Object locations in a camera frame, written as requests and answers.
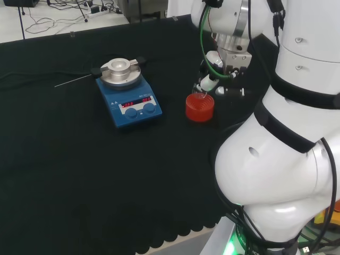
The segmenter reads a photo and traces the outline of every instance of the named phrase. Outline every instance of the blue knob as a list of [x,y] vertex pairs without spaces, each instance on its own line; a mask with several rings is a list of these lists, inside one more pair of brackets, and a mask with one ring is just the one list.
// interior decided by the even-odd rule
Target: blue knob
[[138,112],[134,108],[127,109],[125,112],[125,116],[127,118],[136,118],[138,115]]
[[154,113],[156,108],[152,103],[147,103],[147,104],[144,105],[143,110],[148,114],[152,114],[152,113]]

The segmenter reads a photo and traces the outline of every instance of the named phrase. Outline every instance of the black box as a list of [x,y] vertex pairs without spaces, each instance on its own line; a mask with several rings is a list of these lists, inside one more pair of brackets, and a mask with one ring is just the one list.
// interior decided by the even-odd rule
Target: black box
[[6,6],[14,7],[34,7],[38,2],[39,0],[4,0]]

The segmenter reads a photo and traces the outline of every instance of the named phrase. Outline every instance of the white floor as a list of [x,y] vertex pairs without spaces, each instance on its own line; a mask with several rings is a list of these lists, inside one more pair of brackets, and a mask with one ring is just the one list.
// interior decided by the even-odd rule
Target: white floor
[[[111,3],[111,0],[103,0],[104,4]],[[101,4],[101,0],[93,0],[94,4]],[[57,10],[47,5],[46,2],[38,2],[36,7],[30,8],[31,16],[38,21],[39,18],[51,18],[54,20],[58,19],[68,19],[73,20],[76,18],[76,21],[67,21],[60,20],[65,23],[55,24],[55,27],[48,29],[45,32],[40,32],[46,30],[48,27],[53,25],[52,22],[47,22],[40,25],[34,25],[30,29],[29,32],[40,32],[40,33],[29,33],[24,32],[26,38],[34,38],[34,37],[42,37],[42,36],[50,36],[56,33],[68,33],[71,31],[81,31],[95,28],[103,28],[103,27],[111,27],[121,24],[128,24],[128,20],[124,17],[123,14],[115,14],[113,12],[104,14],[102,16],[95,17],[93,19],[88,19],[88,22],[84,22],[84,18],[81,15],[81,12],[78,8],[70,8],[67,10]],[[24,8],[25,15],[22,15],[22,23],[24,29],[29,28],[32,24],[34,24],[34,20],[29,15],[29,9]],[[8,41],[16,41],[22,40],[22,31],[20,26],[20,19],[18,8],[16,7],[8,7],[4,5],[3,0],[0,0],[0,43],[5,43]]]

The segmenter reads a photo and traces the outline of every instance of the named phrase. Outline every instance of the metal rod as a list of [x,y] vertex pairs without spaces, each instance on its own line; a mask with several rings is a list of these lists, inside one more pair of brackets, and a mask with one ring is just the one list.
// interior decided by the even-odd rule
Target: metal rod
[[81,7],[80,7],[80,5],[79,5],[79,3],[78,3],[78,0],[75,0],[75,1],[76,1],[76,3],[78,4],[79,10],[81,11],[81,14],[82,14],[83,17],[84,17],[85,22],[87,22],[87,19],[85,18],[85,15],[84,15],[84,13],[83,13],[83,10],[81,9]]
[[21,31],[22,31],[22,37],[25,40],[25,33],[23,31],[23,25],[22,25],[22,19],[21,19],[21,12],[20,12],[20,7],[18,6],[18,12],[19,12],[19,18],[20,18],[20,25],[21,25]]
[[[89,75],[86,75],[86,76],[80,77],[80,78],[78,78],[78,79],[74,79],[74,80],[72,80],[72,81],[80,80],[80,79],[83,79],[83,78],[85,78],[85,77],[88,77],[88,76],[91,76],[91,75],[92,75],[92,74],[89,74]],[[56,88],[56,87],[59,87],[59,86],[61,86],[61,85],[64,85],[64,84],[70,83],[70,82],[72,82],[72,81],[67,81],[67,82],[64,82],[64,83],[62,83],[62,84],[56,85],[56,86],[54,86],[54,87]]]

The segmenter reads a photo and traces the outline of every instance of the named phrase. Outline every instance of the red container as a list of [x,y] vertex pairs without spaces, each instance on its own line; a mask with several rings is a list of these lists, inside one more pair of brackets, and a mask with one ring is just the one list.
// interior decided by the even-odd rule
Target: red container
[[214,99],[203,93],[190,94],[186,98],[185,114],[188,119],[195,122],[210,120],[214,114]]

